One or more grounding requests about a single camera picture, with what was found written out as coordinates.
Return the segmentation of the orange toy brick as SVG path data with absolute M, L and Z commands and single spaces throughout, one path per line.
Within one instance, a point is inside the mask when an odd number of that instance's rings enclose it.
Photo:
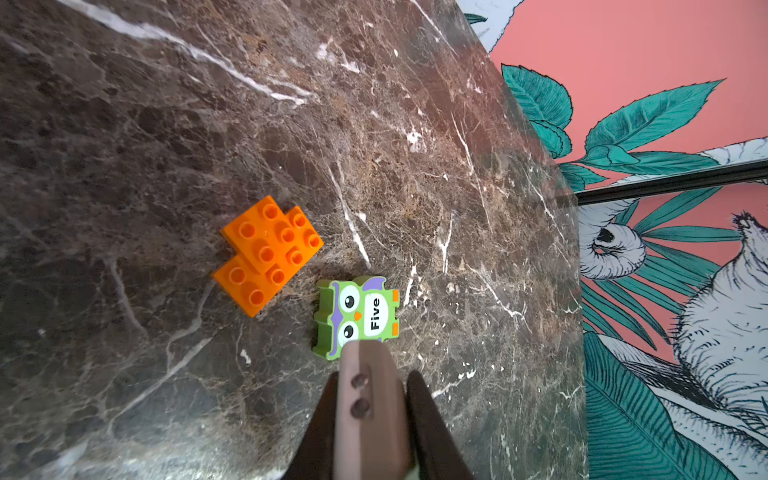
M 270 196 L 222 228 L 221 235 L 235 255 L 213 278 L 250 317 L 324 245 L 300 207 L 285 213 Z

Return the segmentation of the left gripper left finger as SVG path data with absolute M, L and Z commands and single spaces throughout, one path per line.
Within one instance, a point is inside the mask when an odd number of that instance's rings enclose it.
M 330 375 L 283 480 L 332 479 L 338 379 Z

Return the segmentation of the white remote control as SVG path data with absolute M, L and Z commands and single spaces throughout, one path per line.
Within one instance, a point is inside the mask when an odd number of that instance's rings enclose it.
M 347 343 L 339 366 L 334 479 L 404 479 L 414 468 L 405 389 L 388 348 Z

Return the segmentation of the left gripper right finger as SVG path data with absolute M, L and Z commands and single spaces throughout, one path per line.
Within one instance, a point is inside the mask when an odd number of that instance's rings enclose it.
M 423 376 L 416 370 L 412 370 L 407 377 L 406 406 L 418 478 L 473 479 Z

